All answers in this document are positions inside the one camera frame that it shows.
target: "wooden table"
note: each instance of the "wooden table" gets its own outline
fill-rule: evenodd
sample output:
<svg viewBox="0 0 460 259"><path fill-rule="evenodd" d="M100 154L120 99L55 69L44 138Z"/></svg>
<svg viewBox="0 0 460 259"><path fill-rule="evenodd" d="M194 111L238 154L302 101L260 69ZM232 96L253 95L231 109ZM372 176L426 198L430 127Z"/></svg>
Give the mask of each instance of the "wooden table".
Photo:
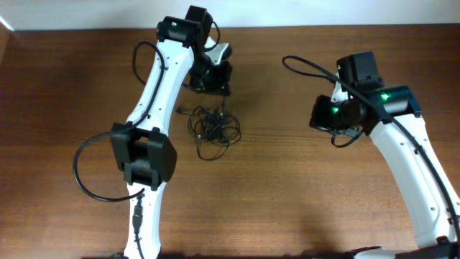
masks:
<svg viewBox="0 0 460 259"><path fill-rule="evenodd" d="M143 86L131 70L152 29L15 32L0 67L0 257L106 257L122 251L127 202L84 195L71 173L82 141L124 122ZM387 85L407 83L431 142L460 191L460 25L222 29L230 42L231 113L243 138L204 162L174 114L178 165L162 202L166 253L298 255L382 245L415 249L412 225L390 169L369 138L336 149L308 126L332 85L291 73L284 55L334 71L337 59L373 50ZM153 52L140 51L147 76ZM177 105L216 107L220 98L181 90ZM84 152L81 177L98 194L127 194L109 141Z"/></svg>

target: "green led light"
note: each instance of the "green led light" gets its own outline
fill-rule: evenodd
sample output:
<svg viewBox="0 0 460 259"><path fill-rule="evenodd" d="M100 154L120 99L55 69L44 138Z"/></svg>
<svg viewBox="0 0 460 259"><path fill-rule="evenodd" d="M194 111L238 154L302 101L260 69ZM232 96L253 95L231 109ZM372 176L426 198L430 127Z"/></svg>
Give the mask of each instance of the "green led light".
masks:
<svg viewBox="0 0 460 259"><path fill-rule="evenodd" d="M386 101L390 97L388 94L381 94L380 96L382 97L383 101Z"/></svg>

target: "wood grain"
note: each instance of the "wood grain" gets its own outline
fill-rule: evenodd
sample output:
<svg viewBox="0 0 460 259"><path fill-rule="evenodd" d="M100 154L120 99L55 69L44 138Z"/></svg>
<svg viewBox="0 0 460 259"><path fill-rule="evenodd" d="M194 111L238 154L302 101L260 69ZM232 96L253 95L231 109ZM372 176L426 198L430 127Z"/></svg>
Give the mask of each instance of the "wood grain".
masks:
<svg viewBox="0 0 460 259"><path fill-rule="evenodd" d="M84 139L123 122L136 104L143 87L130 65L140 40L155 40L155 31L11 36L0 67L0 257L96 258L124 249L128 203L85 196L71 163ZM372 245L414 249L408 211L372 142L340 150L308 126L317 95L331 94L331 84L291 73L280 61L299 55L333 71L337 59L373 50L387 85L413 89L460 191L460 25L222 29L222 40L234 50L229 108L243 138L222 159L203 162L187 117L172 116L178 166L163 196L162 250L281 256ZM146 76L153 53L140 55ZM177 105L219 102L183 89ZM127 194L108 141L90 147L80 168L98 194Z"/></svg>
<svg viewBox="0 0 460 259"><path fill-rule="evenodd" d="M8 45L10 31L0 22L0 65Z"/></svg>

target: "white robotic arm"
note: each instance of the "white robotic arm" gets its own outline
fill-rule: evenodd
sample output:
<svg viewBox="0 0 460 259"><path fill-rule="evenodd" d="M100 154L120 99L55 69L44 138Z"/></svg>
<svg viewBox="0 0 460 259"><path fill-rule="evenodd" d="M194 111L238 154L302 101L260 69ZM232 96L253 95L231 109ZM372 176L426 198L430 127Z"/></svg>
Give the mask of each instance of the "white robotic arm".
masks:
<svg viewBox="0 0 460 259"><path fill-rule="evenodd" d="M431 147L412 91L404 85L385 88L372 53L338 60L339 73L335 78L310 61L294 59L319 69L328 75L327 79L336 82L331 98L317 98L310 126L333 134L333 139L335 135L350 135L352 141L357 139L354 136L360 136L357 127L363 128L395 177L420 248L412 252L364 249L356 252L354 258L447 258L456 254L458 216L455 211L460 207L460 200ZM342 88L339 76L348 86Z"/></svg>

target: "black bracket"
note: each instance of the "black bracket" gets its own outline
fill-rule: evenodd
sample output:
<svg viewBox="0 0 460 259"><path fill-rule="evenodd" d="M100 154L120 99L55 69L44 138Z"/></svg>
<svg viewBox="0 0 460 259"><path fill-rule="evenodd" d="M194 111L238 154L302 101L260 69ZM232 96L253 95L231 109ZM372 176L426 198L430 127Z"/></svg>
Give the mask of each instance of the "black bracket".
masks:
<svg viewBox="0 0 460 259"><path fill-rule="evenodd" d="M118 169L129 184L142 183L156 191L162 182L168 182L173 176L178 154L160 129L126 130L128 127L114 123L111 129L119 132L111 136Z"/></svg>

